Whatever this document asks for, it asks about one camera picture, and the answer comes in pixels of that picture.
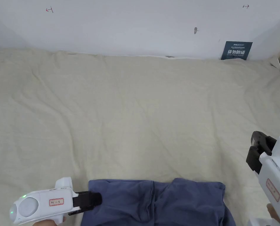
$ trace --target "human hand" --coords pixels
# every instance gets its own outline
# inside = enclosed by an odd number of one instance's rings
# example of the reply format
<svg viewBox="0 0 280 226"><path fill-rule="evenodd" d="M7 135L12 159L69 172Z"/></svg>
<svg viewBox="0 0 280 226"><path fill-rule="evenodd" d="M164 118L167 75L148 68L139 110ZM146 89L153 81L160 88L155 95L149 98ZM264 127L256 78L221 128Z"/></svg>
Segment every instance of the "human hand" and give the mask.
<svg viewBox="0 0 280 226"><path fill-rule="evenodd" d="M271 203L268 203L267 204L267 209L268 209L268 212L270 214L270 216L275 219L278 223L280 223L280 218L279 216L277 215L273 205Z"/></svg>
<svg viewBox="0 0 280 226"><path fill-rule="evenodd" d="M53 220L43 220L34 223L33 226L57 226Z"/></svg>

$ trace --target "blue pants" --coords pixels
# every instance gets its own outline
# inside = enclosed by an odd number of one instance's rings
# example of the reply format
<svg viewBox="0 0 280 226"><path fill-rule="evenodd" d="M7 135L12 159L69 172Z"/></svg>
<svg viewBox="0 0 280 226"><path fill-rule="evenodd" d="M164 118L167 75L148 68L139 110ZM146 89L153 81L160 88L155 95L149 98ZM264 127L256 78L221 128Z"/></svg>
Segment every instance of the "blue pants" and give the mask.
<svg viewBox="0 0 280 226"><path fill-rule="evenodd" d="M220 182L90 180L89 190L101 193L102 204L84 213L81 226L235 226Z"/></svg>

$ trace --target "circular sensor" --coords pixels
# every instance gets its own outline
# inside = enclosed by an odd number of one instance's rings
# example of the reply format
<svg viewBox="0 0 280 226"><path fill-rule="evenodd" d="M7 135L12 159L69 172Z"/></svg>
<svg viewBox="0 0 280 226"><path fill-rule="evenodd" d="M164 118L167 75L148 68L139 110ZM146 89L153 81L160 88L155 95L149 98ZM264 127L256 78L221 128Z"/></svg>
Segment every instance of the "circular sensor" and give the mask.
<svg viewBox="0 0 280 226"><path fill-rule="evenodd" d="M17 207L15 204L12 204L10 211L9 211L10 219L12 222L14 222L16 219L16 213L17 213Z"/></svg>
<svg viewBox="0 0 280 226"><path fill-rule="evenodd" d="M24 217L29 217L34 214L38 209L38 201L35 198L26 198L24 199L19 207L19 214Z"/></svg>

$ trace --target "bed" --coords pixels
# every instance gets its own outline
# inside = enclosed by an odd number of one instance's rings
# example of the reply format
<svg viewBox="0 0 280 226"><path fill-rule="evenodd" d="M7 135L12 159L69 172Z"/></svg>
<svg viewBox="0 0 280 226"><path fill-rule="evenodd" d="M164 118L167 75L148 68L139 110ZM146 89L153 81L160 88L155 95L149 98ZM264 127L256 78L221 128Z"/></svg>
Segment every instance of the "bed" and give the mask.
<svg viewBox="0 0 280 226"><path fill-rule="evenodd" d="M280 135L272 61L1 50L0 225L19 196L65 176L75 191L105 178L220 181L237 225L269 217L245 160L253 131Z"/></svg>

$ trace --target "white label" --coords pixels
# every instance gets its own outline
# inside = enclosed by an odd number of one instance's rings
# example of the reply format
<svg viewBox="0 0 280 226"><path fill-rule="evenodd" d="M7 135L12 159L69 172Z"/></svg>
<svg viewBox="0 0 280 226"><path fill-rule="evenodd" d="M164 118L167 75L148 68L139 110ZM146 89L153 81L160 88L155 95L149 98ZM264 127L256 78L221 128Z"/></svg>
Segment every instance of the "white label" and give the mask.
<svg viewBox="0 0 280 226"><path fill-rule="evenodd" d="M54 206L54 205L63 205L64 204L64 199L50 199L49 200L49 206Z"/></svg>
<svg viewBox="0 0 280 226"><path fill-rule="evenodd" d="M278 202L280 199L280 193L276 189L276 187L273 185L273 183L270 181L270 179L267 179L266 186L275 198L275 200Z"/></svg>

